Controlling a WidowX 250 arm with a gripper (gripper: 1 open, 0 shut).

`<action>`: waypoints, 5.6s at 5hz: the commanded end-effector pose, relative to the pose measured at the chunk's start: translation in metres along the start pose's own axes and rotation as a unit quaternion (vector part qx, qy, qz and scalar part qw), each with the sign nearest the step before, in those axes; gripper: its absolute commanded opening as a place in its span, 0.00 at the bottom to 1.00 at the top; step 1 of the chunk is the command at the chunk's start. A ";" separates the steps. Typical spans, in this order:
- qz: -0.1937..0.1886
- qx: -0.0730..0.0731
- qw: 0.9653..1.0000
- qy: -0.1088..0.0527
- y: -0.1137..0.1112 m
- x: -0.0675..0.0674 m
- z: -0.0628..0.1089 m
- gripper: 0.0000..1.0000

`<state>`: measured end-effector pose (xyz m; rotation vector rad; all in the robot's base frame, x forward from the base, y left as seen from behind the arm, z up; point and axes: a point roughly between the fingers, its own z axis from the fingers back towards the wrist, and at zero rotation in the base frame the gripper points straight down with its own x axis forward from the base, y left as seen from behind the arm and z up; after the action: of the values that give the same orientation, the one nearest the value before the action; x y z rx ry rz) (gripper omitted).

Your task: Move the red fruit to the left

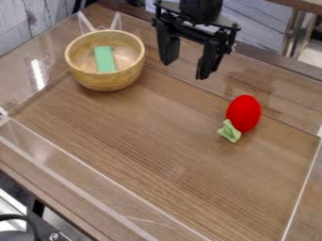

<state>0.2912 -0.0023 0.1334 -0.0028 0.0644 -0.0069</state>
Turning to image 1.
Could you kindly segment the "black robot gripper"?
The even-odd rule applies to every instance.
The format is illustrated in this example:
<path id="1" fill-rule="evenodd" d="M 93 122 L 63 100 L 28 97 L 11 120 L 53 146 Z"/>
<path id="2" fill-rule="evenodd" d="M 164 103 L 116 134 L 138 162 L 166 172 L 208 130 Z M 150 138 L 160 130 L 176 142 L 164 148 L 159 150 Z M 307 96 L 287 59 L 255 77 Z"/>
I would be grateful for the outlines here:
<path id="1" fill-rule="evenodd" d="M 155 0 L 154 26 L 159 55 L 168 66 L 180 53 L 180 38 L 204 45 L 198 61 L 196 79 L 204 80 L 218 70 L 224 54 L 230 54 L 242 26 L 222 13 L 224 0 Z"/>

